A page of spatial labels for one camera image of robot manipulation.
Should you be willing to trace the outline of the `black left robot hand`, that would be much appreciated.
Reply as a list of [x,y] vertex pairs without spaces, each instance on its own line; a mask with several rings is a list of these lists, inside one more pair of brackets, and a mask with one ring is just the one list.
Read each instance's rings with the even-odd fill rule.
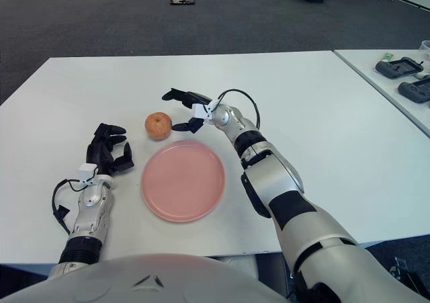
[[87,147],[86,163],[95,164],[100,175],[113,176],[134,166],[128,142],[121,157],[113,158],[114,146],[126,141],[126,130],[120,126],[101,123]]

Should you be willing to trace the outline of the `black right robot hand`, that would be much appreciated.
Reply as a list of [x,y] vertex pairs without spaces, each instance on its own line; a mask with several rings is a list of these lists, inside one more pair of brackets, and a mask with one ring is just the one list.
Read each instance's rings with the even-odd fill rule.
[[[186,108],[191,109],[193,104],[207,106],[211,100],[203,95],[191,91],[181,91],[171,88],[166,94],[162,96],[163,101],[176,100],[180,101]],[[192,117],[187,123],[172,125],[171,129],[177,132],[191,132],[196,133],[204,125],[204,118]]]

